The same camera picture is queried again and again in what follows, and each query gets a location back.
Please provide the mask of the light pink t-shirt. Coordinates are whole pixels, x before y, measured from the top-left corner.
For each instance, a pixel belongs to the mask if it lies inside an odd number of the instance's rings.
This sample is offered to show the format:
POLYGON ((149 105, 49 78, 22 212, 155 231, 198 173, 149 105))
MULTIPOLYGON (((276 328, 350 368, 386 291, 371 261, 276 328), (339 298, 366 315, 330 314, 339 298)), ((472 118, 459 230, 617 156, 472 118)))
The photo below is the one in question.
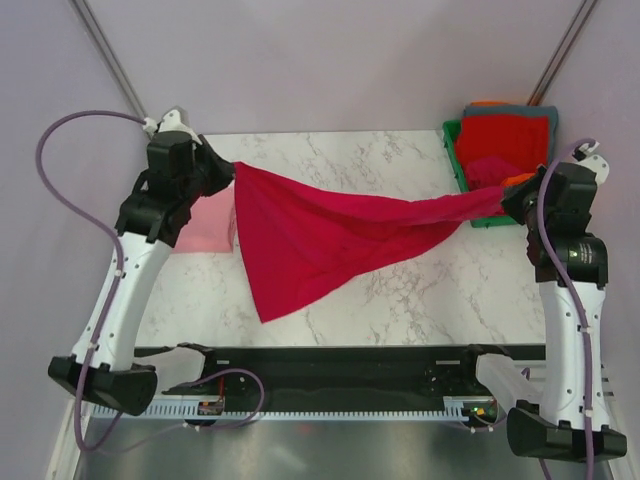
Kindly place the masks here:
POLYGON ((176 254, 232 253, 236 234, 234 184, 201 197, 191 208, 191 219, 181 229, 176 254))

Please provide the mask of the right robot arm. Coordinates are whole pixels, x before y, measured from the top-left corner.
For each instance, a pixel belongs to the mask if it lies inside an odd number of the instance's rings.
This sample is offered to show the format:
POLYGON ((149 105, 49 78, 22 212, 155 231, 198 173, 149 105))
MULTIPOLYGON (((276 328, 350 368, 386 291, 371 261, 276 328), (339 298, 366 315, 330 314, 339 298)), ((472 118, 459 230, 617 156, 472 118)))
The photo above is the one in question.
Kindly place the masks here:
POLYGON ((527 228, 527 257, 545 315, 546 378, 538 400, 516 401, 507 438, 520 457, 582 463, 621 458, 602 386, 600 319, 608 283, 604 242, 589 233, 596 174, 560 163, 509 187, 504 211, 527 228))

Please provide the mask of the magenta t-shirt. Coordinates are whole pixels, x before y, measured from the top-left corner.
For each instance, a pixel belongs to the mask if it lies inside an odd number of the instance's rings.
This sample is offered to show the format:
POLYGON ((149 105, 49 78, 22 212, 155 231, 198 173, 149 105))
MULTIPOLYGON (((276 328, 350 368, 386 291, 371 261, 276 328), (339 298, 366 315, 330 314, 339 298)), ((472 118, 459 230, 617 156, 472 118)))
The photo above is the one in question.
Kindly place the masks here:
POLYGON ((239 246, 263 323, 429 251, 462 223, 499 213, 503 194, 489 187, 407 201, 321 190, 241 162, 235 170, 239 246))

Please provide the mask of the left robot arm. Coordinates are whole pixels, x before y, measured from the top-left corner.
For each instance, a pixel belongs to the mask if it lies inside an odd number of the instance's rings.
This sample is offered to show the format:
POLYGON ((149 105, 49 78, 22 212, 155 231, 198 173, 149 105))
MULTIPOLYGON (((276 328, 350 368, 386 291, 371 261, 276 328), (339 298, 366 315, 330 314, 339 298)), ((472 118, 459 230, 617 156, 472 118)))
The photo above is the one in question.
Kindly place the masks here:
POLYGON ((233 165, 204 136, 156 133, 148 167, 119 209, 117 244, 98 302, 68 356, 55 356, 49 377, 80 399, 132 416, 163 391, 158 366, 134 356, 142 315, 160 270, 202 197, 223 191, 233 165))

